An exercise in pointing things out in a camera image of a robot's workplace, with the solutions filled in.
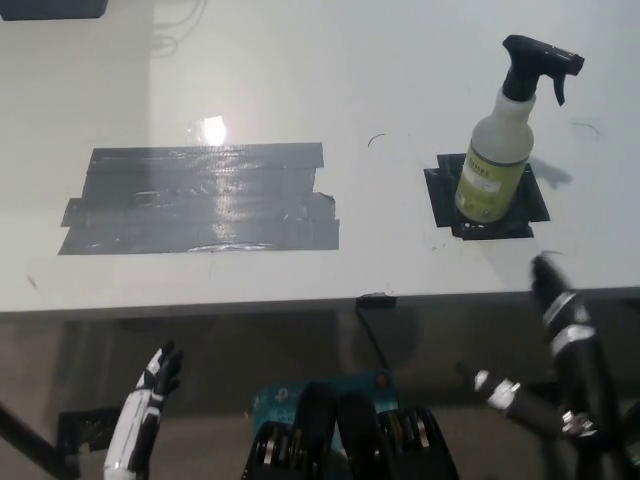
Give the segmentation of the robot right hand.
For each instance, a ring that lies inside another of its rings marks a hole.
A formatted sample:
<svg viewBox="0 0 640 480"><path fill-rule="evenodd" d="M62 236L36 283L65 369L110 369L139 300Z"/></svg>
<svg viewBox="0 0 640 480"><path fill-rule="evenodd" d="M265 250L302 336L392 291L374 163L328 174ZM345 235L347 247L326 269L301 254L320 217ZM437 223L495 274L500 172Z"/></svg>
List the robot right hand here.
<svg viewBox="0 0 640 480"><path fill-rule="evenodd" d="M462 366L461 373L475 394L507 419L545 439L571 443L577 479L637 479L613 376L582 293L545 253L534 257L531 274L559 403L486 369Z"/></svg>

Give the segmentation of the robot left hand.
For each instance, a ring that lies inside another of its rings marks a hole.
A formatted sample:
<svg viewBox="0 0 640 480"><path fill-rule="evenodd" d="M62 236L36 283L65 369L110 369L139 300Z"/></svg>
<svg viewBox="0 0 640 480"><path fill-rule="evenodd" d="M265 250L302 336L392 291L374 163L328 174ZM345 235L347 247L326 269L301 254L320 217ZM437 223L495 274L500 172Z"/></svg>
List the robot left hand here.
<svg viewBox="0 0 640 480"><path fill-rule="evenodd" d="M180 385L184 353L169 341L147 363L122 405L103 465L103 478L148 479L167 400Z"/></svg>

